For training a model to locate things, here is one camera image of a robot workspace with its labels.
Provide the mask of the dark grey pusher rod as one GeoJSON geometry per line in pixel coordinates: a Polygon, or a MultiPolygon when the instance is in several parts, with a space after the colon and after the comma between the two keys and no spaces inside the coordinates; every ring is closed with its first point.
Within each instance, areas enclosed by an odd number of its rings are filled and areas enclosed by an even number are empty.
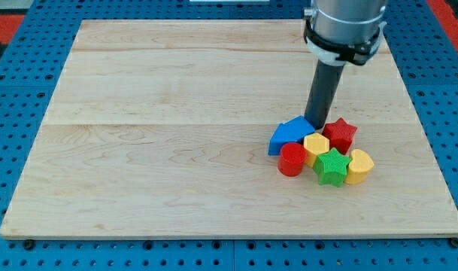
{"type": "Polygon", "coordinates": [[[344,66],[317,62],[304,117],[315,129],[325,125],[344,66]]]}

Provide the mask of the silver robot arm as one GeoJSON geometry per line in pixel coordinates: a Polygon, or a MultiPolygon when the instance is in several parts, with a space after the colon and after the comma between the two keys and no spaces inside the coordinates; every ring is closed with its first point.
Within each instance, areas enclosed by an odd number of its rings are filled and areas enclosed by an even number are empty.
{"type": "Polygon", "coordinates": [[[325,125],[344,66],[365,65],[378,51],[387,0],[313,0],[304,9],[304,40],[317,58],[305,108],[315,128],[325,125]]]}

